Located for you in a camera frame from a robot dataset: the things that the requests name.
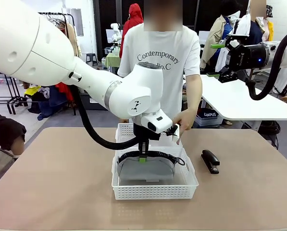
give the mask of black cable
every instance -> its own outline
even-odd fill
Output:
[[[278,140],[277,135],[276,135],[277,144],[275,143],[275,141],[273,140],[273,138],[272,138],[271,136],[268,136],[268,137],[269,137],[269,139],[271,140],[272,145],[273,145],[277,150],[279,150],[279,140]]]
[[[97,132],[94,130],[94,128],[92,127],[89,117],[87,115],[87,112],[84,108],[84,105],[81,101],[81,97],[80,97],[80,93],[78,91],[78,88],[74,85],[70,86],[70,90],[71,93],[74,97],[74,100],[78,106],[78,110],[81,116],[81,120],[82,123],[85,127],[85,129],[87,130],[87,132],[89,133],[89,135],[92,137],[93,140],[95,140],[95,142],[97,142],[98,144],[100,144],[101,146],[108,148],[108,149],[112,149],[112,150],[124,150],[126,148],[130,148],[135,146],[136,144],[138,144],[140,142],[140,139],[135,137],[129,141],[123,142],[123,143],[113,143],[113,142],[109,142],[104,140],[102,137],[100,137]]]
[[[287,48],[287,35],[284,37],[284,39],[281,41],[281,43],[278,46],[268,81],[260,94],[257,95],[255,92],[255,81],[249,80],[247,82],[249,94],[253,100],[258,101],[258,100],[264,99],[269,94],[269,92],[273,89],[275,82],[277,80],[278,74],[279,74],[280,65],[281,65],[283,54],[286,48]]]

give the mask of table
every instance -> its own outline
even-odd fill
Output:
[[[113,141],[115,130],[97,132]],[[182,142],[200,184],[192,200],[116,201],[114,151],[84,128],[47,128],[0,180],[0,229],[287,228],[287,160],[258,133],[193,129]],[[219,175],[205,166],[204,149],[220,159]]]
[[[221,83],[206,75],[201,75],[201,78],[203,99],[224,119],[255,121],[252,128],[256,131],[262,120],[287,120],[287,103],[271,95],[254,101],[249,96],[248,87],[241,80]]]
[[[117,68],[120,67],[121,59],[119,54],[109,53],[105,60],[106,67],[110,67],[110,71],[114,74],[117,72]]]

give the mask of stapler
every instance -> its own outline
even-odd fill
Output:
[[[211,151],[203,150],[201,157],[204,160],[211,174],[219,174],[217,166],[220,166],[220,161]]]

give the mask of pants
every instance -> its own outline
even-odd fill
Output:
[[[4,150],[10,150],[15,139],[22,137],[25,141],[26,129],[15,120],[0,115],[0,146]]]

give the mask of green table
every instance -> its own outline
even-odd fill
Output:
[[[115,55],[113,53],[109,53],[105,60],[106,67],[120,67],[121,59],[119,54]]]

